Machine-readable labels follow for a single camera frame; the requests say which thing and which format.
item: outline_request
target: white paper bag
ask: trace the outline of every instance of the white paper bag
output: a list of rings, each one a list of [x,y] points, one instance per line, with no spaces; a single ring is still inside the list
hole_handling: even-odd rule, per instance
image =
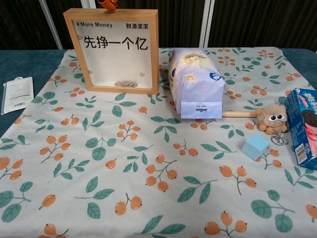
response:
[[[181,118],[221,118],[223,78],[200,48],[174,48],[168,80]]]

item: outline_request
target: dark background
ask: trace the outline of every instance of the dark background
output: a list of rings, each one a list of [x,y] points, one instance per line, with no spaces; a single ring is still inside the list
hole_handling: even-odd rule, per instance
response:
[[[118,8],[158,9],[160,47],[198,47],[204,0],[119,0]],[[47,0],[64,49],[63,12],[80,0]],[[317,50],[316,0],[215,0],[208,47]],[[37,0],[1,0],[0,50],[57,49]]]

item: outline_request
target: light blue cube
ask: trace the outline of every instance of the light blue cube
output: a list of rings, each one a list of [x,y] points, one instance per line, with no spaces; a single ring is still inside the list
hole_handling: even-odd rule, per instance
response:
[[[257,160],[268,149],[268,145],[268,140],[259,134],[255,134],[247,139],[242,151],[253,160]]]

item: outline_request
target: oreo box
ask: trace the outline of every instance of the oreo box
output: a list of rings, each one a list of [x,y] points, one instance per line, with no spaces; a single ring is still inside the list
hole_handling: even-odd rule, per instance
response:
[[[297,163],[317,170],[317,91],[295,88],[285,106]]]

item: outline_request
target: sign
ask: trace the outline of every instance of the sign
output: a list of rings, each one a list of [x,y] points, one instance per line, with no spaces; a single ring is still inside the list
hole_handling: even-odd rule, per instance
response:
[[[64,13],[88,90],[158,92],[158,11],[71,8]]]

